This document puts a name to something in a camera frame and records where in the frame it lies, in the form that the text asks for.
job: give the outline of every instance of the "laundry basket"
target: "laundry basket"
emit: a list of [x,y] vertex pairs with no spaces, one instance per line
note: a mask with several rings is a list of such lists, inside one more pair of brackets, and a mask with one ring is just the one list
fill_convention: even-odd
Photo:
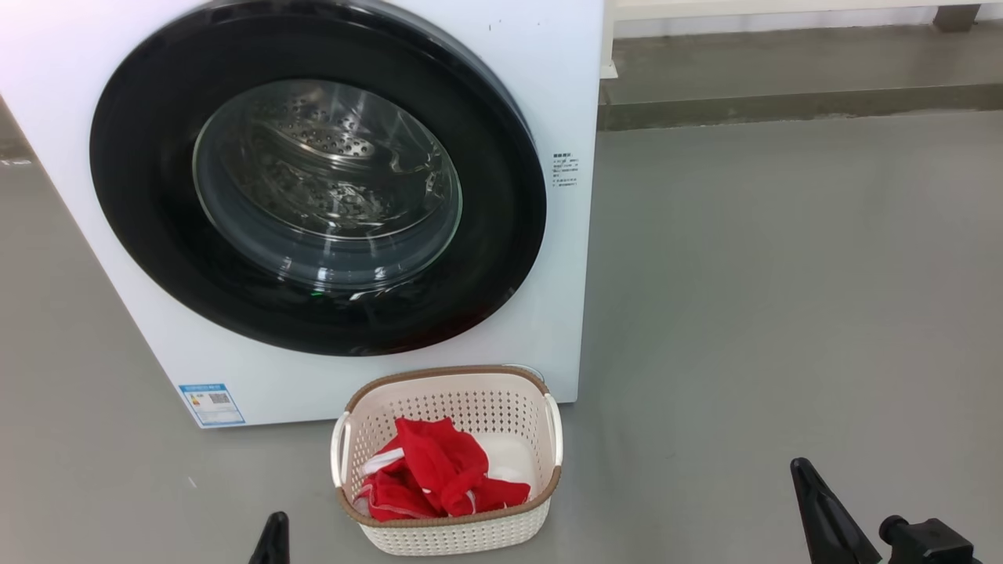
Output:
[[[492,468],[500,464],[531,477],[529,501],[464,517],[380,523],[362,515],[351,503],[365,478],[362,465],[397,434],[397,417],[452,418],[485,445]],[[557,402],[540,378],[517,366],[433,368],[378,379],[356,392],[331,437],[338,502],[377,548],[397,556],[479,552],[531,539],[547,519],[562,458]]]

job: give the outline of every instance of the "white washing machine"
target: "white washing machine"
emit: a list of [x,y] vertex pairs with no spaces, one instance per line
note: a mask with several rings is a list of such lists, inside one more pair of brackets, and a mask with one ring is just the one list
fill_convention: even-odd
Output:
[[201,427],[455,364],[573,401],[602,11],[15,1],[0,94]]

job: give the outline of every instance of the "basket rim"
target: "basket rim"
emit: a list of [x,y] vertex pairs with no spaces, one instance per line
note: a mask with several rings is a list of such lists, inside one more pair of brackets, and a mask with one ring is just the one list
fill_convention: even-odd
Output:
[[[436,376],[452,376],[460,374],[480,374],[485,372],[512,374],[515,376],[522,376],[531,382],[533,382],[537,388],[540,390],[542,395],[550,393],[550,389],[547,387],[540,378],[536,376],[533,372],[521,368],[519,366],[509,366],[503,364],[475,364],[469,366],[446,366],[440,368],[425,368],[421,370],[411,370],[407,372],[399,372],[396,374],[390,374],[389,376],[383,376],[382,378],[375,379],[366,385],[359,388],[358,391],[352,395],[352,398],[348,400],[348,405],[345,406],[346,415],[350,414],[352,409],[355,408],[356,404],[370,391],[395,382],[414,380],[420,378],[432,378]],[[420,529],[428,527],[448,527],[450,525],[469,525],[471,523],[482,523],[484,521],[491,521],[494,519],[501,519],[505,517],[512,517],[515,515],[522,515],[524,513],[529,513],[538,507],[544,505],[551,496],[554,495],[554,491],[557,490],[558,482],[561,481],[561,465],[555,465],[554,472],[551,474],[551,480],[547,483],[547,487],[544,491],[540,493],[539,496],[530,500],[529,502],[518,505],[515,507],[510,507],[506,509],[498,509],[494,511],[488,511],[486,513],[476,513],[473,515],[464,515],[462,517],[437,517],[435,519],[400,519],[396,521],[387,521],[381,523],[372,517],[366,517],[359,513],[355,507],[352,506],[351,502],[348,500],[348,496],[345,494],[344,487],[336,488],[335,496],[338,498],[338,503],[341,505],[341,509],[352,518],[353,521],[362,525],[364,527],[370,527],[373,529]]]
[[537,388],[540,389],[541,394],[547,394],[551,392],[550,388],[547,387],[547,384],[545,384],[543,380],[538,378],[536,374],[527,370],[526,368],[520,368],[519,366],[506,366],[503,364],[471,364],[467,366],[445,366],[441,368],[423,368],[421,370],[398,372],[396,374],[390,374],[389,376],[383,376],[382,378],[376,378],[375,380],[360,387],[359,390],[356,391],[354,395],[352,395],[352,398],[348,400],[348,404],[345,405],[345,410],[351,412],[353,409],[355,409],[355,406],[358,404],[358,402],[361,401],[362,398],[370,391],[376,389],[377,387],[381,387],[391,383],[402,382],[407,380],[417,380],[421,378],[434,378],[436,376],[481,374],[485,372],[522,376],[533,382],[537,386]]

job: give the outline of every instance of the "door glass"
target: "door glass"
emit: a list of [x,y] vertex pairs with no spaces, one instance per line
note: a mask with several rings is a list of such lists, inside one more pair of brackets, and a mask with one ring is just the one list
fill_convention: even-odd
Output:
[[321,292],[414,276],[449,244],[462,206],[431,131],[387,99],[322,80],[271,82],[223,104],[193,173],[234,247]]

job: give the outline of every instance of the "clothes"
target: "clothes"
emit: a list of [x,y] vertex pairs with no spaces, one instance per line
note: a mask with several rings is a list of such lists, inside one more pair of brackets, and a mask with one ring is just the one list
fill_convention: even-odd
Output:
[[397,436],[363,465],[353,505],[377,521],[459,517],[526,503],[529,484],[487,477],[487,455],[452,420],[398,417]]

